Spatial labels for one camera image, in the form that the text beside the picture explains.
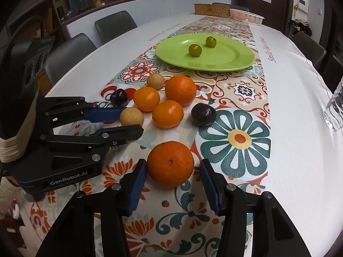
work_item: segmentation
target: green plate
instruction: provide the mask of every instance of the green plate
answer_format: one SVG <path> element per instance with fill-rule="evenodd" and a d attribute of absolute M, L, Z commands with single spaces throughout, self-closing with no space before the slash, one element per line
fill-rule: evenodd
<path fill-rule="evenodd" d="M 206 38 L 217 40 L 214 48 L 206 46 Z M 200 45 L 200 57 L 188 53 L 191 44 Z M 255 55 L 250 48 L 229 37 L 216 34 L 193 33 L 174 36 L 162 41 L 156 48 L 156 55 L 168 64 L 211 72 L 232 72 L 252 65 Z"/>

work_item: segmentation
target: white plastic basket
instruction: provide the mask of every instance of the white plastic basket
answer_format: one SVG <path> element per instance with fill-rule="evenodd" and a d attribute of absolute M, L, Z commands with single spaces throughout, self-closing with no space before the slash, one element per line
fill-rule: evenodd
<path fill-rule="evenodd" d="M 230 16 L 231 18 L 243 22 L 248 22 L 250 24 L 258 25 L 260 26 L 262 24 L 262 21 L 264 17 L 250 13 L 250 12 L 245 12 L 243 10 L 238 10 L 238 9 L 230 9 Z"/>

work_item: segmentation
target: wicker basket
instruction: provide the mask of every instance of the wicker basket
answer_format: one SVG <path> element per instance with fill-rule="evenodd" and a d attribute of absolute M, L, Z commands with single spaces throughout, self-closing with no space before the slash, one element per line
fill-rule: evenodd
<path fill-rule="evenodd" d="M 229 17 L 229 7 L 209 4 L 194 4 L 195 14 Z"/>

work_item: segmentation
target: mandarin orange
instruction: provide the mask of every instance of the mandarin orange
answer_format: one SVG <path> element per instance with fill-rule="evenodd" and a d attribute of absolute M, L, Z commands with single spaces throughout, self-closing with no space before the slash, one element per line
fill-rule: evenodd
<path fill-rule="evenodd" d="M 184 117 L 182 106 L 174 100 L 161 102 L 152 111 L 152 120 L 155 125 L 163 129 L 177 126 Z"/>
<path fill-rule="evenodd" d="M 165 94 L 168 100 L 175 100 L 181 106 L 186 106 L 195 99 L 197 86 L 189 77 L 176 75 L 166 81 Z"/>
<path fill-rule="evenodd" d="M 147 169 L 154 182 L 173 188 L 183 184 L 191 176 L 194 158 L 184 144 L 177 141 L 164 142 L 149 153 Z"/>
<path fill-rule="evenodd" d="M 151 87 L 142 87 L 133 94 L 133 102 L 140 111 L 150 112 L 160 101 L 159 93 Z"/>

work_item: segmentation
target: dark plum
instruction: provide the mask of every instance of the dark plum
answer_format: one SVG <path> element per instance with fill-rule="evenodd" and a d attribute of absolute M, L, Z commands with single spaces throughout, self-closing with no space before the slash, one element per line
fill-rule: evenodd
<path fill-rule="evenodd" d="M 216 110 L 205 103 L 194 105 L 191 111 L 192 121 L 197 126 L 208 126 L 217 118 Z"/>
<path fill-rule="evenodd" d="M 117 89 L 111 94 L 109 100 L 113 107 L 124 107 L 129 103 L 129 96 L 124 89 Z"/>

